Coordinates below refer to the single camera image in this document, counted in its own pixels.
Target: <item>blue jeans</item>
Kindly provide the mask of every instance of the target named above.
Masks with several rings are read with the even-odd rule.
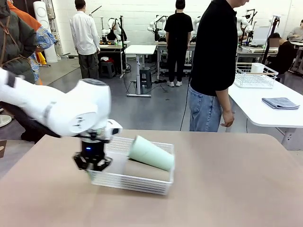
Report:
[[[190,131],[218,132],[222,109],[217,97],[189,88]]]

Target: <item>green jacket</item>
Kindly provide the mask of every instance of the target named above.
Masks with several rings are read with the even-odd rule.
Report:
[[[25,76],[26,81],[34,84],[34,73],[27,61],[27,58],[36,50],[36,33],[14,12],[9,10],[7,0],[0,0],[0,21],[4,26],[6,26],[8,16],[10,16],[8,30],[18,44],[18,47],[15,45],[11,37],[6,35],[5,54],[3,60],[4,64],[2,67],[4,70],[11,71],[16,75]],[[0,26],[0,55],[3,49],[3,37],[4,30]],[[12,60],[20,55],[25,58]]]

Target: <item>white sneakers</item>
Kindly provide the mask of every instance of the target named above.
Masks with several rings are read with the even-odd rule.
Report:
[[[181,85],[182,85],[182,81],[181,82],[177,81],[176,86],[180,87]]]
[[[174,87],[174,86],[175,86],[174,82],[169,82],[169,81],[167,81],[166,84],[167,84],[167,86],[169,86],[169,87]]]
[[[175,86],[174,82],[169,82],[169,81],[167,81],[166,84],[167,84],[167,86],[169,86],[169,87],[174,87],[174,86]],[[177,87],[180,87],[181,85],[182,85],[182,82],[177,81],[176,86],[177,86]]]

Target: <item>stool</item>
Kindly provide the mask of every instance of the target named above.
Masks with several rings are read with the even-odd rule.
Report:
[[[152,87],[152,74],[151,74],[151,68],[149,67],[143,67],[140,68],[140,83],[141,85],[145,85],[147,89]]]
[[[112,62],[102,61],[100,64],[99,75],[100,77],[114,77],[116,75],[114,64]]]

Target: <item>folded gray towel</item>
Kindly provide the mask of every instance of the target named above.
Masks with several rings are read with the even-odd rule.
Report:
[[[294,104],[288,98],[263,98],[262,101],[277,110],[297,110],[300,107],[300,105]]]

